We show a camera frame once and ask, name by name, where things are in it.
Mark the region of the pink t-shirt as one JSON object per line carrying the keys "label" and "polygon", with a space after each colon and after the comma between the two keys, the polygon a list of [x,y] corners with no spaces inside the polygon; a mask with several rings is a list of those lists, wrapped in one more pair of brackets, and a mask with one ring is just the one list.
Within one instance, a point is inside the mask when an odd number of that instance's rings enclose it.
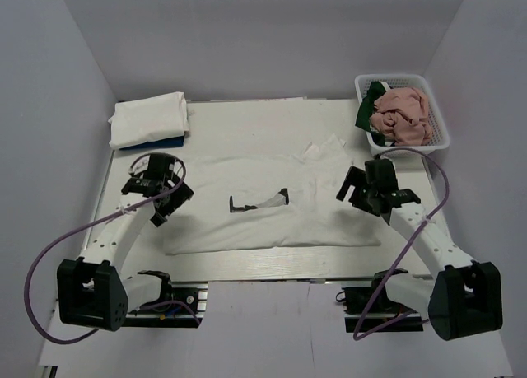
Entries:
{"label": "pink t-shirt", "polygon": [[433,134],[429,100],[415,87],[394,88],[375,101],[371,125],[396,146],[423,146]]}

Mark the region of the white printed t-shirt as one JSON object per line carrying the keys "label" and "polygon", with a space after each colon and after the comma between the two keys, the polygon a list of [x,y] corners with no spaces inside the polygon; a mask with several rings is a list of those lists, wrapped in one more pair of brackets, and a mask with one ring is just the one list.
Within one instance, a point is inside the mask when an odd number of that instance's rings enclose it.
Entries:
{"label": "white printed t-shirt", "polygon": [[331,136],[291,155],[187,156],[194,196],[170,217],[166,254],[273,247],[376,247],[376,219],[339,202],[352,158]]}

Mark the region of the dark green t-shirt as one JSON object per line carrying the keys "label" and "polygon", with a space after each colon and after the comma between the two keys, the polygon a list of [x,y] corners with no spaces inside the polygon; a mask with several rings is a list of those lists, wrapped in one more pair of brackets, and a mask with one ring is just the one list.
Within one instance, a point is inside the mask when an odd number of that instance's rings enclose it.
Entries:
{"label": "dark green t-shirt", "polygon": [[365,97],[362,99],[357,112],[355,126],[369,133],[373,142],[378,146],[385,145],[385,136],[382,133],[376,131],[371,125],[370,117],[375,111],[375,101],[382,97],[389,90],[390,87],[386,82],[371,82],[370,87],[367,90]]}

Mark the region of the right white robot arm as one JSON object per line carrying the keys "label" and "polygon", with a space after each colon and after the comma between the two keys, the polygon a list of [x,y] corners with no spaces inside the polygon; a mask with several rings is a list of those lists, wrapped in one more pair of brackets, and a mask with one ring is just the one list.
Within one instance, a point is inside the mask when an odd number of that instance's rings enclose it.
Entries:
{"label": "right white robot arm", "polygon": [[364,299],[344,288],[335,300],[348,313],[361,314],[353,329],[358,341],[409,315],[432,326],[443,340],[498,331],[503,326],[501,274],[491,262],[478,262],[433,221],[411,189],[401,189],[391,160],[377,156],[363,169],[351,167],[339,201],[382,218],[406,245],[392,265],[371,281]]}

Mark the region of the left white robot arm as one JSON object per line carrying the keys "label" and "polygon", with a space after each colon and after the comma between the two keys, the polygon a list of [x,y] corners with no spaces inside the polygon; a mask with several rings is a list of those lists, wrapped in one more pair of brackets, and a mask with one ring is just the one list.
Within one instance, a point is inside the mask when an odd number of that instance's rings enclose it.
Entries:
{"label": "left white robot arm", "polygon": [[129,167],[117,206],[102,221],[91,245],[58,266],[58,310],[65,324],[115,331],[130,312],[143,307],[164,311],[173,304],[169,274],[155,270],[122,274],[143,228],[163,225],[194,195],[184,182],[186,168],[180,159],[152,153],[143,160],[144,165],[134,161]]}

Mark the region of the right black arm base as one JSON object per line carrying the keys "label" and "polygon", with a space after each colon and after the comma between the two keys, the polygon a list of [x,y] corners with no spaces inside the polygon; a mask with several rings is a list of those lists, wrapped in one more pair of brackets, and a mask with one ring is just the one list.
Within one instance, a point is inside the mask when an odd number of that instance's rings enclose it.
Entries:
{"label": "right black arm base", "polygon": [[[365,309],[367,302],[373,295],[374,289],[370,282],[350,281],[345,282],[335,296],[335,301],[343,307],[346,332],[352,334]],[[402,304],[389,301],[385,290],[374,301],[368,310],[359,334],[389,322],[392,319],[404,318],[380,329],[381,333],[416,333],[423,332],[425,320],[415,311]]]}

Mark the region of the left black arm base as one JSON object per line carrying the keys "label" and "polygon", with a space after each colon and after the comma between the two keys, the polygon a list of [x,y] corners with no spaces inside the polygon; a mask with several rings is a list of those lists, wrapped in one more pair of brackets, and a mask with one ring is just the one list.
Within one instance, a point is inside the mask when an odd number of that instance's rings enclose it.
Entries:
{"label": "left black arm base", "polygon": [[123,327],[149,329],[196,329],[203,320],[208,299],[205,282],[173,282],[168,295],[127,314]]}

